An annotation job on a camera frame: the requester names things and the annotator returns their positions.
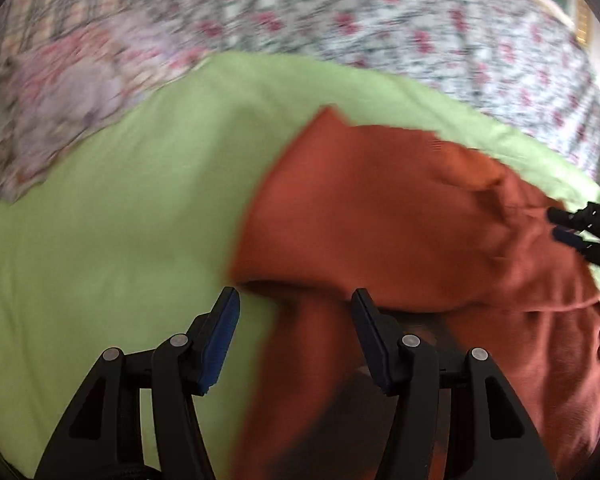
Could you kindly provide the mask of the rust orange knit sweater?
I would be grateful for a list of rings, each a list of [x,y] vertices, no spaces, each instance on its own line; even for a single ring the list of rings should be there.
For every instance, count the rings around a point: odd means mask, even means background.
[[[322,110],[260,187],[230,270],[279,305],[232,477],[373,478],[396,404],[362,370],[359,288],[430,344],[490,352],[573,477],[600,438],[600,291],[550,206],[478,151]]]

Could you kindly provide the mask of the white floral quilt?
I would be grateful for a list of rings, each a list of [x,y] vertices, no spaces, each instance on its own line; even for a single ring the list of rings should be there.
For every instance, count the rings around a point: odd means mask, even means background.
[[[600,90],[533,0],[129,0],[206,50],[293,53],[416,79],[565,156],[600,185]]]

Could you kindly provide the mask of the purple floral pillow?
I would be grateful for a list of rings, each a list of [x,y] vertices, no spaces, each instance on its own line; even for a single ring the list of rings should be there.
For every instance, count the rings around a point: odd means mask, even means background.
[[[7,60],[0,69],[0,198],[18,200],[74,144],[208,52],[172,23],[128,11]]]

